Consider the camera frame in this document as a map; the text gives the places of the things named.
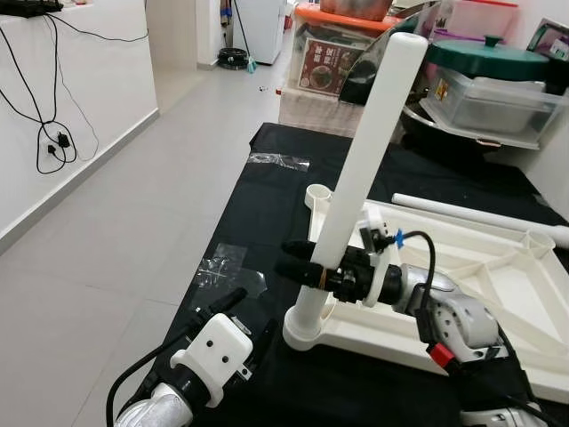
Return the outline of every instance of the white pvc pipe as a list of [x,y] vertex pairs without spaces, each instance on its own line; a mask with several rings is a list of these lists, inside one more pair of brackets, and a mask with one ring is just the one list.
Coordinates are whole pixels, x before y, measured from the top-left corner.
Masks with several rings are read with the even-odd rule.
[[503,227],[505,229],[518,231],[537,231],[550,236],[557,246],[569,249],[569,227],[563,225],[546,225],[538,222],[531,222],[511,218],[509,216],[497,215],[478,211],[476,209],[468,209],[456,205],[448,205],[447,203],[435,202],[425,198],[407,196],[405,194],[394,194],[391,198],[394,205],[408,206],[415,209],[422,209],[436,214],[443,214],[462,218],[463,220],[482,222],[484,224]]
[[[396,33],[389,39],[312,262],[328,269],[340,264],[427,46],[425,38],[413,34]],[[284,319],[284,338],[293,348],[307,350],[314,345],[327,296],[327,292],[302,287]]]

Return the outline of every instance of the plastic wrap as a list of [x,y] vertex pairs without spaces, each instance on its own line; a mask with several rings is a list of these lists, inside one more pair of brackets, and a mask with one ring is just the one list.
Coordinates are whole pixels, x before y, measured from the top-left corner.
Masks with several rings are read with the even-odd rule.
[[295,171],[307,172],[310,161],[306,158],[286,156],[277,153],[251,153],[247,163],[272,163]]
[[244,288],[247,296],[254,299],[267,290],[263,273],[242,267],[246,254],[245,247],[220,243],[212,258],[202,259],[191,287],[203,298],[195,299],[190,308],[198,307],[202,299],[212,301],[238,287]]

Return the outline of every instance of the clear plastic box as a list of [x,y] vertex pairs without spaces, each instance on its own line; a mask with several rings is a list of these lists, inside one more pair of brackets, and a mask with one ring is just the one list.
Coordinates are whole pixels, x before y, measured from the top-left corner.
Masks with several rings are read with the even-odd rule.
[[294,16],[296,32],[287,85],[330,96],[339,95],[338,88],[359,55],[400,21],[391,16],[375,21],[335,15],[322,12],[320,4],[312,3],[299,4]]
[[569,98],[544,93],[543,82],[468,78],[438,67],[421,106],[446,131],[534,148]]
[[427,19],[426,27],[466,38],[490,35],[507,39],[518,9],[517,4],[493,0],[443,0]]

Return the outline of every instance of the blue cable tie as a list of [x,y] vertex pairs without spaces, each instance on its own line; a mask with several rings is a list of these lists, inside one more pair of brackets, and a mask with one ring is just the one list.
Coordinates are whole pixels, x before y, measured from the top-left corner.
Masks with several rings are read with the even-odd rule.
[[395,243],[397,243],[397,249],[401,249],[403,247],[403,231],[401,229],[397,230],[397,234],[395,235]]

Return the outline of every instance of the table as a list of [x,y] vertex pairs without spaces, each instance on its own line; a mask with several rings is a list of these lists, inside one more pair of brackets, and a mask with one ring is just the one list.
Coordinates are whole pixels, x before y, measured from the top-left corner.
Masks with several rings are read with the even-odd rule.
[[[299,286],[274,271],[280,244],[306,239],[309,210],[303,204],[310,183],[333,189],[350,139],[282,125],[264,124],[251,142],[253,152],[306,158],[307,172],[274,164],[247,164],[236,183],[204,258],[219,243],[246,248],[243,267],[262,271],[267,292],[248,298],[234,310],[254,334],[269,318],[282,326]],[[516,168],[503,165],[440,165],[400,146],[389,146],[369,198],[389,201],[394,192],[516,216],[547,224],[565,224],[539,203],[539,193]],[[569,270],[569,253],[557,250]],[[173,334],[198,302],[208,303],[215,289],[191,286],[172,322]],[[158,358],[159,369],[173,350]],[[543,407],[569,423],[566,406]],[[277,334],[268,355],[245,385],[226,392],[215,410],[206,409],[192,425],[227,426],[459,426],[459,406],[440,375],[325,346],[308,352],[288,348]]]

